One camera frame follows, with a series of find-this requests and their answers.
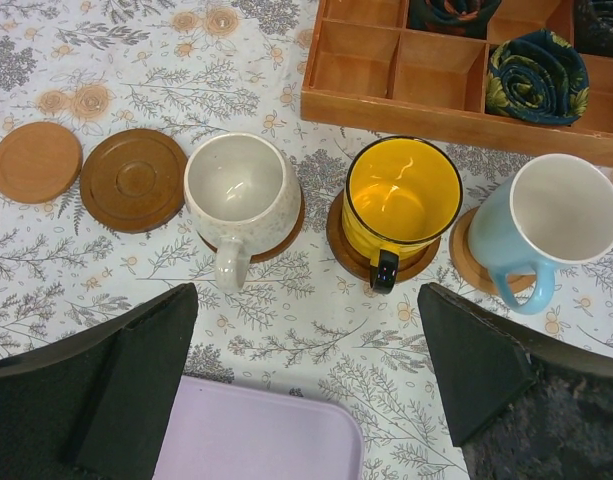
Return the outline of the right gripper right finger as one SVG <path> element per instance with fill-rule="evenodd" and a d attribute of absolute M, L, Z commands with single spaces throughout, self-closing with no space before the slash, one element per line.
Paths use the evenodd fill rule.
<path fill-rule="evenodd" d="M 417 297 L 450 437 L 472 479 L 613 479 L 613 358 L 437 283 Z"/>

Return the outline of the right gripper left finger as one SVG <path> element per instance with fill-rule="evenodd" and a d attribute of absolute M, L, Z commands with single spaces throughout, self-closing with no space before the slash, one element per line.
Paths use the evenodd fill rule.
<path fill-rule="evenodd" d="M 0 360 L 0 479 L 150 479 L 198 312 L 193 284 Z"/>

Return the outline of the light wooden coaster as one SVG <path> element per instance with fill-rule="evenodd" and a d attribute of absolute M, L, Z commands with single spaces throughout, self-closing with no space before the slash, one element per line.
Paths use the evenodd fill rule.
<path fill-rule="evenodd" d="M 475 260 L 468 246 L 468 231 L 477 210 L 478 207 L 470 209 L 455 222 L 449 240 L 450 257 L 457 272 L 467 283 L 477 290 L 497 295 L 498 290 L 488 271 Z"/>
<path fill-rule="evenodd" d="M 0 192 L 19 203 L 52 200 L 73 185 L 82 163 L 70 130 L 51 122 L 21 126 L 0 142 Z"/>

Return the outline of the light blue mug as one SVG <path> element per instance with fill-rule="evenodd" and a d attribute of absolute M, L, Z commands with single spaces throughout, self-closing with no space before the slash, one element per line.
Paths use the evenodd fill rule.
<path fill-rule="evenodd" d="M 513 311 L 533 315 L 553 297 L 555 274 L 613 248 L 613 185 L 591 163 L 538 156 L 477 209 L 468 247 Z"/>

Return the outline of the yellow glass cup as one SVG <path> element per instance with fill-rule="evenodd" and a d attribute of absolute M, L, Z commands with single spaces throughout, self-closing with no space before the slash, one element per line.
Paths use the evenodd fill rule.
<path fill-rule="evenodd" d="M 457 167 L 433 144 L 390 136 L 364 147 L 348 170 L 341 226 L 368 260 L 372 290 L 390 293 L 403 263 L 449 229 L 462 201 Z"/>

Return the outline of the cream white mug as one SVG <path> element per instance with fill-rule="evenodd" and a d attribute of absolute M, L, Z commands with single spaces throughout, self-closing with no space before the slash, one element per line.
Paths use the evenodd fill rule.
<path fill-rule="evenodd" d="M 293 166 L 267 140 L 243 132 L 218 135 L 190 155 L 184 197 L 196 231 L 215 249 L 217 287 L 243 288 L 251 259 L 295 230 L 302 192 Z"/>

